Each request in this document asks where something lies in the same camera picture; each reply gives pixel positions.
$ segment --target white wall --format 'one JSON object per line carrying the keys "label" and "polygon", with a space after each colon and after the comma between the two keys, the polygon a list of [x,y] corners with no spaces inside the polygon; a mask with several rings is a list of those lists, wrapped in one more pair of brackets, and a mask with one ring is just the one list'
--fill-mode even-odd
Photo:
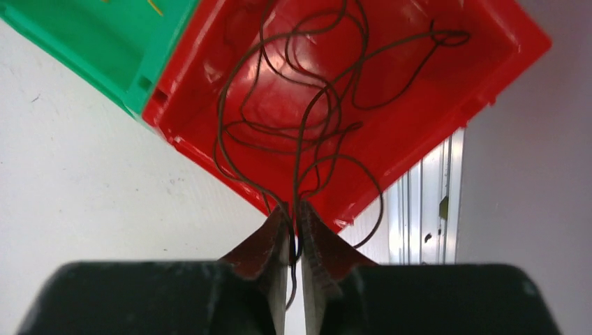
{"label": "white wall", "polygon": [[468,126],[457,260],[522,267],[592,334],[592,1],[521,2],[554,46]]}

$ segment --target black plastic part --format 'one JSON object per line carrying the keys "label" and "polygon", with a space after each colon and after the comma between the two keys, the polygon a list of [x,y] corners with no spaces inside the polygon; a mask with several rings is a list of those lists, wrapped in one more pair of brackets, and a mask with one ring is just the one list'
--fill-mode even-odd
{"label": "black plastic part", "polygon": [[360,267],[340,287],[320,334],[560,334],[532,281],[505,265]]}
{"label": "black plastic part", "polygon": [[269,309],[224,262],[77,263],[47,282],[18,334],[275,334]]}

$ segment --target white surface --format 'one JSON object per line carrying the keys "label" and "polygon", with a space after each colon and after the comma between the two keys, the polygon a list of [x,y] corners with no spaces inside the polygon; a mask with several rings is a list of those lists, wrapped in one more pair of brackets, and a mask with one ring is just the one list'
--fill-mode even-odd
{"label": "white surface", "polygon": [[[0,334],[65,262],[218,258],[264,220],[3,22],[0,94]],[[375,217],[344,237],[359,241]],[[387,262],[387,229],[362,252]],[[286,334],[304,333],[302,306]]]}
{"label": "white surface", "polygon": [[[458,130],[404,174],[388,191],[390,261],[453,264],[460,201],[464,130]],[[448,218],[440,203],[449,197]]]}
{"label": "white surface", "polygon": [[592,329],[592,1],[523,0],[554,47],[466,130],[460,262],[518,265]]}

